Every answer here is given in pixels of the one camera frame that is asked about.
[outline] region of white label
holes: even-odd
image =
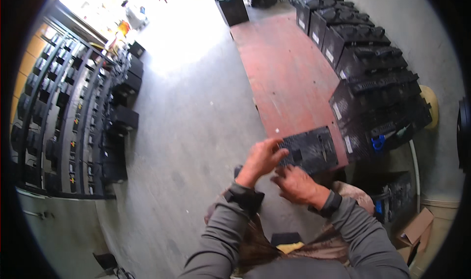
[[[299,25],[301,26],[302,29],[306,28],[306,25],[304,24],[304,22],[301,19],[298,19],[298,22],[299,22]]]
[[[319,44],[319,37],[314,32],[312,32],[312,39]]]
[[[339,107],[337,106],[337,103],[334,102],[333,110],[335,111],[335,116],[337,117],[338,120],[342,119],[342,115],[340,114]]]
[[[349,153],[353,153],[352,145],[350,144],[350,137],[345,136],[344,140],[345,140],[345,145],[347,146],[347,151]]]
[[[330,62],[333,63],[333,55],[328,49],[326,49],[326,56],[330,60]]]

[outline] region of cardboard box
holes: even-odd
[[[415,254],[423,252],[430,238],[433,214],[424,207],[409,225],[399,232],[397,240],[399,248],[397,252],[401,254],[404,261],[409,265]]]

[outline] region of white pipe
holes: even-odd
[[[414,171],[415,171],[415,188],[417,190],[417,212],[420,212],[420,175],[419,175],[419,163],[417,162],[417,154],[415,154],[414,141],[412,139],[409,141],[411,147],[412,160],[414,161]]]

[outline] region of blue clamp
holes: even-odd
[[[379,135],[377,139],[371,138],[371,144],[373,145],[374,151],[381,152],[385,141],[386,138],[384,135]]]

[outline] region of hand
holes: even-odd
[[[298,166],[276,168],[277,176],[270,180],[281,189],[280,196],[295,204],[312,205],[321,210],[326,204],[330,190],[317,184]]]
[[[273,171],[280,160],[289,154],[286,148],[278,147],[281,142],[283,139],[271,138],[252,146],[236,183],[253,188],[260,177]]]

